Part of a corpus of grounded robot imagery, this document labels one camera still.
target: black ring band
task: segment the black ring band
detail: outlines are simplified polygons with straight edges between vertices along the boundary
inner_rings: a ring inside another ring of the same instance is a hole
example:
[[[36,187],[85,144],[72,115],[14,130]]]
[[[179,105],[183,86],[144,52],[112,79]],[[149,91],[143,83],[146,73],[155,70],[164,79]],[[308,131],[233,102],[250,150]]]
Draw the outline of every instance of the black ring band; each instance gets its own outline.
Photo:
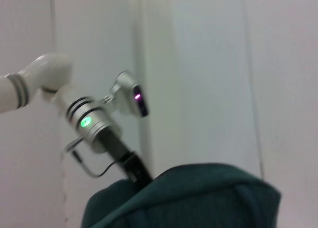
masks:
[[[89,97],[87,97],[87,96],[81,97],[80,99],[77,99],[76,101],[74,101],[74,102],[68,107],[68,109],[66,110],[66,118],[68,117],[68,114],[69,114],[71,108],[72,108],[76,103],[78,103],[78,102],[80,102],[81,100],[84,100],[84,99],[89,99]]]
[[[17,78],[20,82],[20,84],[22,85],[22,89],[24,91],[24,95],[25,95],[25,103],[23,105],[26,106],[29,103],[29,93],[28,93],[28,89],[26,87],[25,81],[23,79],[23,77],[20,74],[14,74],[15,78]]]
[[[85,104],[87,104],[87,103],[92,103],[92,102],[93,102],[93,100],[85,100],[85,101],[81,102],[80,104],[78,104],[77,106],[75,106],[75,108],[72,110],[72,112],[71,112],[71,114],[70,114],[69,121],[72,120],[74,113],[75,113],[82,105],[85,105]]]
[[[21,101],[22,97],[21,97],[21,93],[20,93],[20,90],[19,90],[18,83],[15,81],[14,77],[12,75],[10,75],[10,74],[6,75],[5,77],[8,78],[12,82],[12,84],[13,84],[15,90],[16,90],[16,94],[18,96],[18,106],[17,106],[17,109],[18,109],[18,108],[21,107],[21,104],[22,104],[22,101]]]

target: green cloth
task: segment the green cloth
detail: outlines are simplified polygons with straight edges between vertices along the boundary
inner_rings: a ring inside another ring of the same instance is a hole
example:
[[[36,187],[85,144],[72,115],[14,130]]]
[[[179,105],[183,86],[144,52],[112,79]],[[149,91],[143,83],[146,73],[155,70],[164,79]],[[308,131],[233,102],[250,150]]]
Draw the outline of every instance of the green cloth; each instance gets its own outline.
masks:
[[[88,201],[82,228],[274,228],[280,194],[230,165],[164,172],[137,191],[118,181]]]

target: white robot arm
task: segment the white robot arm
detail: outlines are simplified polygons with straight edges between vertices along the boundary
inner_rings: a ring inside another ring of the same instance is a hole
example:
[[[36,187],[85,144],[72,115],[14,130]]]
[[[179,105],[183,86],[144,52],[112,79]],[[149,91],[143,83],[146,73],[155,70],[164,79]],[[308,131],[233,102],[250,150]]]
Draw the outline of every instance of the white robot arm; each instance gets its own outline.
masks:
[[[96,100],[69,84],[71,72],[66,55],[47,54],[18,73],[0,77],[0,113],[26,106],[37,89],[42,89],[80,135],[78,141],[86,141],[96,153],[109,152],[138,187],[145,187],[152,179],[139,157],[121,142],[121,129],[111,118],[115,109],[136,117],[148,115],[141,87],[130,73],[122,72],[110,94]],[[72,154],[82,165],[79,154]]]
[[[70,59],[63,54],[46,54],[18,73],[0,77],[0,113],[29,104],[37,89],[57,92],[69,83]]]

